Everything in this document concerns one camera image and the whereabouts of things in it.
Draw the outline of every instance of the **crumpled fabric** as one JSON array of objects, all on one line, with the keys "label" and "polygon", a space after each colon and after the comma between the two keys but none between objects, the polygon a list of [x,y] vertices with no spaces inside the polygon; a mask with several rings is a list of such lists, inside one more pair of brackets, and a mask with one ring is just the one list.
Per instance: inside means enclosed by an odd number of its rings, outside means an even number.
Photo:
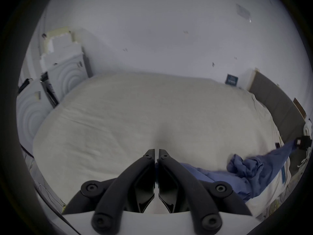
[{"label": "crumpled fabric", "polygon": [[246,202],[261,194],[279,173],[289,155],[295,150],[294,141],[291,141],[264,156],[255,156],[243,160],[235,154],[226,167],[227,171],[208,171],[193,167],[190,164],[182,165],[199,180],[211,183],[216,181],[229,183],[233,190]]}]

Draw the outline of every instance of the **mattress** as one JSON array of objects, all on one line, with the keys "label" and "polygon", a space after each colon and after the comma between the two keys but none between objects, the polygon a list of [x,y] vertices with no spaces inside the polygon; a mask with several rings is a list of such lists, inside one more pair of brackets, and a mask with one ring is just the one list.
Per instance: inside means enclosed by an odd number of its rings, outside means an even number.
[{"label": "mattress", "polygon": [[281,143],[269,111],[248,91],[210,79],[121,73],[93,77],[47,116],[33,142],[45,180],[64,201],[88,180],[117,177],[148,149],[225,170],[233,154]]}]

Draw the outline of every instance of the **dark gray headboard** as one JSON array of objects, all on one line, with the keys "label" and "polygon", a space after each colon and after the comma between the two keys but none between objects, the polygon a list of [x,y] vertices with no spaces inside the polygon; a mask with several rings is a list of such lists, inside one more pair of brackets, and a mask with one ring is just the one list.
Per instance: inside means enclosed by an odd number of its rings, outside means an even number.
[{"label": "dark gray headboard", "polygon": [[[255,77],[249,89],[255,98],[264,104],[273,117],[284,143],[303,135],[305,120],[293,101],[266,76],[255,71]],[[297,165],[306,158],[306,152],[298,150],[290,156],[290,172],[298,171]]]}]

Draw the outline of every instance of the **bed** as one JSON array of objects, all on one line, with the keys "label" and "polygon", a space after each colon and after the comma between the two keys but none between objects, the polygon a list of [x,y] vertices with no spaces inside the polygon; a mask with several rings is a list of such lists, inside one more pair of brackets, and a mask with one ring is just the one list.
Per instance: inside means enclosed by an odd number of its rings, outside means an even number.
[{"label": "bed", "polygon": [[[50,112],[34,138],[33,154],[49,186],[67,203],[83,182],[114,178],[152,148],[166,149],[182,163],[225,170],[234,153],[264,155],[275,143],[301,136],[299,114],[257,71],[249,91],[210,79],[106,74],[82,82]],[[295,152],[286,171],[295,174],[303,155]]]}]

